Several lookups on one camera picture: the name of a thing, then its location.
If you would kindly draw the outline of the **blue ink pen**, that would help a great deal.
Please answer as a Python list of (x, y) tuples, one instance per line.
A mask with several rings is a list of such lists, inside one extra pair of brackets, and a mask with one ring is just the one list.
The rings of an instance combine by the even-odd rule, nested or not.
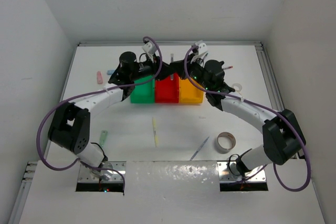
[(207, 143), (208, 139), (209, 139), (209, 136), (202, 142), (202, 144), (198, 147), (198, 149), (195, 151), (195, 153), (191, 156), (189, 161), (192, 161), (196, 157), (196, 155), (201, 151), (203, 146)]

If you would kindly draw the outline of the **dark red ink pen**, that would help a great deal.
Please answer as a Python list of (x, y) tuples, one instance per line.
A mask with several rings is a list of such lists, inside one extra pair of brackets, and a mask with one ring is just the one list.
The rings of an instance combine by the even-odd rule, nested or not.
[[(173, 61), (174, 61), (174, 54), (170, 54), (170, 64), (173, 63)], [(174, 80), (174, 69), (171, 65), (170, 67), (171, 67), (170, 80), (173, 81)]]

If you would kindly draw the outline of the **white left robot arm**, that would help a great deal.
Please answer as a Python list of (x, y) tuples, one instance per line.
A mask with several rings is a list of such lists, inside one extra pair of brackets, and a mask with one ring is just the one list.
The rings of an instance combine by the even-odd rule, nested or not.
[(137, 61), (135, 53), (122, 53), (118, 67), (102, 90), (86, 94), (76, 102), (67, 101), (56, 109), (48, 138), (72, 152), (89, 167), (100, 167), (106, 156), (89, 141), (91, 119), (128, 98), (137, 80), (145, 77), (163, 80), (173, 72), (171, 66), (158, 56), (146, 56), (145, 61)]

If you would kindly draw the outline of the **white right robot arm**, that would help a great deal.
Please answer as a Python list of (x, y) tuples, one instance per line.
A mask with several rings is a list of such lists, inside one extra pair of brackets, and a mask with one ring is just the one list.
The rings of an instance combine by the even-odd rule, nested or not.
[(306, 140), (294, 113), (287, 109), (274, 111), (235, 95), (235, 89), (224, 81), (222, 65), (217, 60), (210, 60), (204, 66), (183, 60), (170, 64), (181, 79), (190, 78), (198, 83), (212, 106), (237, 116), (262, 134), (263, 143), (241, 154), (231, 166), (232, 173), (244, 176), (259, 166), (283, 165), (296, 152), (304, 150)]

